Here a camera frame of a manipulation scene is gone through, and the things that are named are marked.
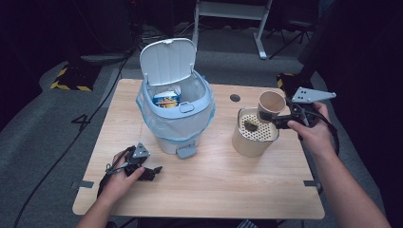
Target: trash can lid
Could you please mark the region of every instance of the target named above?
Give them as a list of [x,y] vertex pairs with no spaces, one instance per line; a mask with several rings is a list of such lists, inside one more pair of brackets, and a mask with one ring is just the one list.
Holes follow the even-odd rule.
[[195,59],[195,44],[186,38],[175,38],[145,47],[140,54],[140,65],[149,85],[162,86],[192,75]]

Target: light wood tabletop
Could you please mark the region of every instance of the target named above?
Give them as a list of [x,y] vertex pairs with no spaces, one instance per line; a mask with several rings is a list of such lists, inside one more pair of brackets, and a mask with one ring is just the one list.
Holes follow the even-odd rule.
[[[278,88],[211,85],[216,101],[212,123],[201,134],[198,153],[181,160],[157,145],[136,105],[141,80],[122,79],[107,111],[104,125],[80,188],[73,212],[83,215],[96,200],[106,165],[115,154],[142,143],[151,153],[144,166],[162,166],[154,181],[137,181],[115,206],[112,215],[131,217],[223,219],[322,219],[317,189],[297,133],[280,130],[260,157],[247,158],[232,146],[240,108],[257,106],[262,91]],[[240,101],[230,100],[238,94]]]

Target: black chair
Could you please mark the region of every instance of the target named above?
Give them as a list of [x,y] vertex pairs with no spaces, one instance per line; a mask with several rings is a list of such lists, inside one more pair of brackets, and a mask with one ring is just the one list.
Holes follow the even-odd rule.
[[[281,23],[281,35],[283,42],[284,36],[282,34],[282,30],[289,31],[299,31],[298,35],[291,39],[288,43],[284,44],[279,50],[277,50],[274,54],[272,54],[269,59],[273,59],[277,54],[279,54],[282,50],[291,45],[297,38],[300,38],[299,43],[302,44],[303,37],[306,36],[308,40],[310,37],[308,32],[315,31],[319,19],[318,19],[318,1],[300,1],[300,3],[290,3],[283,6],[282,9],[282,23]],[[267,39],[275,32],[273,29],[269,35],[267,35]]]

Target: open lid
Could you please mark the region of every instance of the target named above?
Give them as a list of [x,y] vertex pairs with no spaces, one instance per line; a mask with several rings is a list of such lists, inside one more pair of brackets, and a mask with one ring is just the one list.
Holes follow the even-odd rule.
[[140,55],[144,79],[151,86],[181,81],[193,72],[196,47],[185,38],[162,40],[145,47]]

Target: gray carpet floor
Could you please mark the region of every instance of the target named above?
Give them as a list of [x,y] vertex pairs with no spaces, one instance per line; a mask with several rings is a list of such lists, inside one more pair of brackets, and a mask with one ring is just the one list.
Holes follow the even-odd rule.
[[[252,38],[253,31],[256,29],[233,31],[224,28],[201,32],[195,69],[211,84],[242,86],[277,86],[277,74],[298,73],[301,70],[302,65],[297,57],[305,47],[306,39],[302,45],[292,44],[273,60],[261,60]],[[282,46],[282,39],[279,32],[270,39],[264,39],[266,34],[265,31],[262,42],[270,55]],[[286,39],[290,39],[295,34],[285,31],[284,35]],[[139,56],[140,51],[136,51],[130,57],[121,78],[142,78]],[[0,227],[12,227],[33,188],[78,134],[79,125],[70,122],[82,114],[90,116],[97,109],[111,89],[119,67],[119,64],[103,66],[94,90],[90,92],[50,89],[64,64],[60,63],[43,75],[40,80],[42,94],[21,110],[0,133]],[[317,73],[312,82],[316,89],[327,90]],[[109,102],[105,102],[99,109],[91,124],[33,195],[18,227],[74,227],[80,219],[72,213],[77,190],[70,186],[74,181],[80,181],[86,171],[108,104]],[[340,158],[376,204],[383,208],[382,198],[371,175],[338,122],[331,103],[326,104],[330,107],[332,122],[339,132]],[[306,156],[312,165],[313,174],[316,175],[315,165],[308,152]],[[305,220],[305,227],[336,227],[324,194],[321,195],[321,200],[326,212],[325,218]],[[111,219],[122,225],[129,218]],[[287,220],[280,227],[300,227],[300,221]]]

